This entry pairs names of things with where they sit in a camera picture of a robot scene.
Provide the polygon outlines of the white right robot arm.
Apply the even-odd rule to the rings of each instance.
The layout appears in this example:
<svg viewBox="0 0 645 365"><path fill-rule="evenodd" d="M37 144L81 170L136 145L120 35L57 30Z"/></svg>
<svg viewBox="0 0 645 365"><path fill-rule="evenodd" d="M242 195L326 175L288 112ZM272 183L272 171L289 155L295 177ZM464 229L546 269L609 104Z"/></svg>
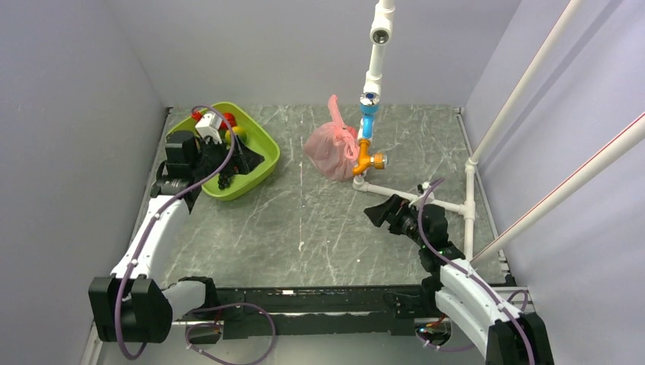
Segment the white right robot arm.
<svg viewBox="0 0 645 365"><path fill-rule="evenodd" d="M429 316L440 313L463 331L486 364L553 364L544 321L503 298L474 270L448 234L444 208L417 208L398 195L364 209L375 227L406 236L419 247L429 273L419 305Z"/></svg>

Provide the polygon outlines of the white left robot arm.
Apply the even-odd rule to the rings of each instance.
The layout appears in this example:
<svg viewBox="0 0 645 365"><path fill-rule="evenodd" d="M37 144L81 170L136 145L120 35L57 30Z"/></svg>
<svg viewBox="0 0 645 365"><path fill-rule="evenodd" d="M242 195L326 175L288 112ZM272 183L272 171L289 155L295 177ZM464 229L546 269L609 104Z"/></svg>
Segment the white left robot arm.
<svg viewBox="0 0 645 365"><path fill-rule="evenodd" d="M229 183L264 161L261 154L235 137L234 146L191 131L171 132L150 191L147 213L126 254L106 277L96 277L88 289L94 323L101 341L161 343L173 321L192 312L211 318L219 299L214 281L187 277L168 289L158 276L175 239L209 177L220 175Z"/></svg>

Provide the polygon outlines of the pink plastic bag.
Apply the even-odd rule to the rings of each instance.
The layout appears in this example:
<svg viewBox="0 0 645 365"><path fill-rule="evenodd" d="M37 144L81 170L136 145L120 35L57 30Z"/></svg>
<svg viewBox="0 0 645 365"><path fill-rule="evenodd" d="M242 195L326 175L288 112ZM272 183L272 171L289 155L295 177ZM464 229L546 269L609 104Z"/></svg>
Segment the pink plastic bag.
<svg viewBox="0 0 645 365"><path fill-rule="evenodd" d="M314 167L327 179L347 181L354 178L358 158L357 131L347 125L332 95L327 103L331 121L316 128L303 146L303 152Z"/></svg>

